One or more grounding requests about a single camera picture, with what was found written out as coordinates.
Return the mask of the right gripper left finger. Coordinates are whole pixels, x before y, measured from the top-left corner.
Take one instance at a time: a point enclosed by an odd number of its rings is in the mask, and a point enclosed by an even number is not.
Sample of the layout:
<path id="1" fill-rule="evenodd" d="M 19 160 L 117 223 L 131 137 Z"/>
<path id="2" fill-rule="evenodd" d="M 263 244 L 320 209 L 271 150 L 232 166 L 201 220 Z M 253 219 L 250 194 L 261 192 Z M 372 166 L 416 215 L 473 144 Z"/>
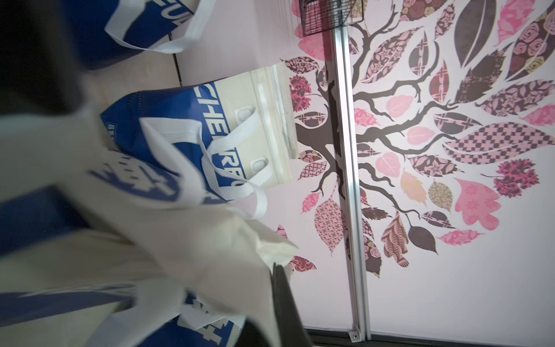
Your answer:
<path id="1" fill-rule="evenodd" d="M 273 347 L 267 336 L 253 323 L 247 319 L 238 336 L 235 347 Z"/>

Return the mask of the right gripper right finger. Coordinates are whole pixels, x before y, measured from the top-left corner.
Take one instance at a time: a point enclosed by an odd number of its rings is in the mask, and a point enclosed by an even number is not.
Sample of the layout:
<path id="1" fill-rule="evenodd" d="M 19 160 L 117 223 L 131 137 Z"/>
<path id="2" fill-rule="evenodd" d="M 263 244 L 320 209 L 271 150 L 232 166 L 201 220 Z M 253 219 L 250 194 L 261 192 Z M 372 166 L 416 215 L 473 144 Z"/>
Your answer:
<path id="1" fill-rule="evenodd" d="M 311 347 L 312 342 L 304 329 L 291 292 L 285 268 L 274 264 L 272 289 L 279 341 L 284 347 Z"/>

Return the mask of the blue takeout bag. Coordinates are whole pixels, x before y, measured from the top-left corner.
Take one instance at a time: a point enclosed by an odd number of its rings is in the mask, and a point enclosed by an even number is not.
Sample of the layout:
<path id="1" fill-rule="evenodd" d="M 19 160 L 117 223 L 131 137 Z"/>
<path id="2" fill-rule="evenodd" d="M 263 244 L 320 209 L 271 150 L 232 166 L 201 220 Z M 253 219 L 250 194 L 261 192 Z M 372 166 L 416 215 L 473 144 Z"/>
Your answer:
<path id="1" fill-rule="evenodd" d="M 59 2 L 77 56 L 89 70 L 109 67 L 143 51 L 181 53 L 201 38 L 216 2 Z"/>
<path id="2" fill-rule="evenodd" d="M 137 303 L 112 319 L 93 339 L 98 346 L 134 346 L 179 311 L 185 289 L 218 308 L 246 315 L 272 346 L 283 346 L 270 274 L 286 266 L 297 248 L 260 223 L 267 197 L 254 182 L 240 190 L 257 201 L 248 215 L 232 205 L 205 205 L 205 181 L 178 155 L 173 140 L 198 145 L 197 121 L 146 118 L 147 143 L 179 173 L 174 202 L 157 202 L 118 190 L 108 173 L 140 189 L 169 192 L 169 180 L 141 171 L 137 159 L 101 147 L 86 111 L 43 117 L 1 118 L 1 201 L 56 185 L 90 222 L 70 235 L 1 258 L 1 324 L 10 326 L 70 311 L 69 300 L 86 305 L 91 293 Z"/>

